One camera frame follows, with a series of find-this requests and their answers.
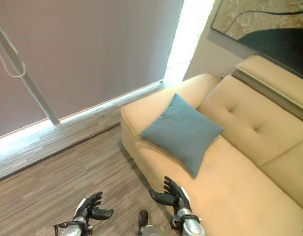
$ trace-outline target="wooden floor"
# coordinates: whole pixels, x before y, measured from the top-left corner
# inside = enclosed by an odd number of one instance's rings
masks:
[[[111,102],[79,118],[61,122],[43,131],[11,144],[8,152],[0,154],[0,180],[44,158],[72,147],[106,129],[120,123],[120,108],[134,100],[163,90],[168,85],[161,83],[149,90],[138,91],[134,96]]]
[[[94,221],[94,236],[134,236],[138,213],[169,229],[169,212],[149,197],[149,185],[121,143],[120,126],[0,181],[0,236],[52,236],[52,225],[71,220],[83,197],[102,190],[107,221]]]

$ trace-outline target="painting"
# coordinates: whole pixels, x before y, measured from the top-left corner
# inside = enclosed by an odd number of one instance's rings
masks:
[[[212,29],[303,78],[303,0],[223,0]]]

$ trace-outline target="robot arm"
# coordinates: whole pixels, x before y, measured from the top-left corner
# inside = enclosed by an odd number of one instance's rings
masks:
[[[150,189],[149,193],[155,202],[173,207],[171,228],[179,230],[183,236],[204,236],[205,231],[199,223],[199,218],[192,214],[190,201],[183,189],[167,176],[164,189],[164,193],[158,193],[154,189]]]
[[[91,236],[93,226],[89,225],[89,219],[107,220],[114,213],[113,209],[99,209],[102,192],[96,193],[87,199],[83,199],[76,210],[72,221],[54,225],[55,236]]]

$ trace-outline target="seat cushion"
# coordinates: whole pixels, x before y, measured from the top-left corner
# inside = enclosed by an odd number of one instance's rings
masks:
[[[303,235],[303,209],[225,138],[208,148],[196,179],[163,149],[137,144],[135,161],[158,191],[167,175],[183,186],[208,236]]]

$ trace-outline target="sofa cushion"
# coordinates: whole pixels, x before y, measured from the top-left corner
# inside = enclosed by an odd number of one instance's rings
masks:
[[[196,177],[203,156],[222,127],[174,94],[168,108],[140,135],[182,161]]]
[[[140,133],[161,115],[175,93],[197,109],[218,83],[218,79],[210,74],[199,75],[179,85],[132,102],[122,107],[121,112],[135,138],[141,140]]]
[[[303,235],[303,209],[222,136],[208,148],[196,179],[147,141],[138,143],[134,159],[157,191],[163,192],[165,175],[185,187],[208,236]]]
[[[303,121],[232,76],[198,111],[303,208]]]

